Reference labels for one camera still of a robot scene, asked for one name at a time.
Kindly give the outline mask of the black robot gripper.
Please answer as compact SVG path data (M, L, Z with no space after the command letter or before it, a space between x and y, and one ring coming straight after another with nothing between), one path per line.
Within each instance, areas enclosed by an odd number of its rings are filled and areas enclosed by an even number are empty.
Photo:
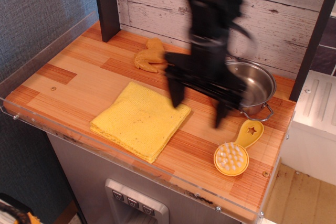
M242 0L188 0L192 11L190 54L166 53L165 70L172 104L177 108L185 87L214 100L215 128L238 109L245 84L226 67L229 26L240 15Z

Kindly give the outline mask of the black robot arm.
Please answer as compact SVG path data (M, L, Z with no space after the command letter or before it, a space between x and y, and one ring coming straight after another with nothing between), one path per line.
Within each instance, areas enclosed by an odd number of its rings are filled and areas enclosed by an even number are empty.
M229 29L240 16L242 0L188 0L192 12L190 54L168 52L165 75L173 106L184 100L191 88L217 101L218 127L230 110L240 108L246 83L227 67Z

